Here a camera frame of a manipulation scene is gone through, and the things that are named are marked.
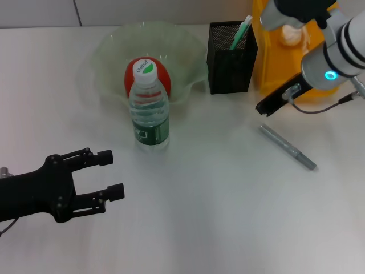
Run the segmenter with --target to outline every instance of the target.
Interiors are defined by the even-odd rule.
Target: table surface
[[[185,27],[208,40],[207,25]],[[76,172],[76,191],[123,182],[126,195],[64,224],[21,218],[0,238],[2,273],[365,273],[362,100],[264,118],[253,87],[211,96],[205,83],[172,107],[168,149],[145,154],[128,111],[98,101],[85,65],[114,29],[0,30],[0,166],[22,174],[51,154],[111,149],[115,164]],[[262,121],[319,168],[260,135]]]

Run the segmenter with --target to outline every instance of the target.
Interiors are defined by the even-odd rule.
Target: pen
[[[259,127],[260,131],[264,133],[275,144],[279,145],[283,150],[289,153],[293,158],[306,166],[309,170],[314,170],[317,165],[313,163],[306,155],[304,155],[299,149],[294,147],[291,143],[273,131],[270,127],[262,124]]]
[[[238,43],[240,42],[242,37],[245,36],[247,30],[251,26],[252,19],[253,19],[253,17],[251,15],[248,15],[246,17],[246,20],[240,24],[240,27],[238,28],[238,31],[236,32],[236,34],[234,36],[233,43],[232,43],[231,47],[229,48],[229,50],[236,49]]]

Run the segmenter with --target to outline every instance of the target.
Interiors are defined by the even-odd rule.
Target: screw
[[[9,177],[9,170],[7,167],[0,168],[0,179]]]

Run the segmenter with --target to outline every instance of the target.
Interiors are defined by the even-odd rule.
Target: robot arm
[[[111,150],[94,155],[85,148],[65,155],[48,156],[40,169],[27,174],[11,176],[7,174],[7,168],[2,168],[0,222],[40,212],[51,214],[57,223],[104,213],[107,200],[112,202],[124,198],[123,184],[77,195],[72,172],[112,163]]]
[[[267,30],[283,25],[301,27],[314,19],[321,28],[325,41],[306,54],[302,60],[302,72],[270,94],[256,109],[270,116],[288,103],[287,91],[293,86],[300,90],[293,99],[312,88],[331,90],[351,80],[360,96],[365,89],[357,76],[365,70],[365,11],[350,19],[339,10],[327,9],[336,0],[270,0],[261,15],[261,23]]]

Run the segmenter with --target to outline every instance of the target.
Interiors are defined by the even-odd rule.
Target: metal pen
[[[310,170],[314,170],[317,165],[313,163],[306,155],[304,155],[299,149],[294,147],[291,143],[277,134],[274,130],[268,127],[265,124],[259,126],[260,131],[265,134],[270,140],[272,140],[275,144],[280,146],[283,150],[289,153],[293,158],[297,161],[301,162],[304,166],[306,166]]]

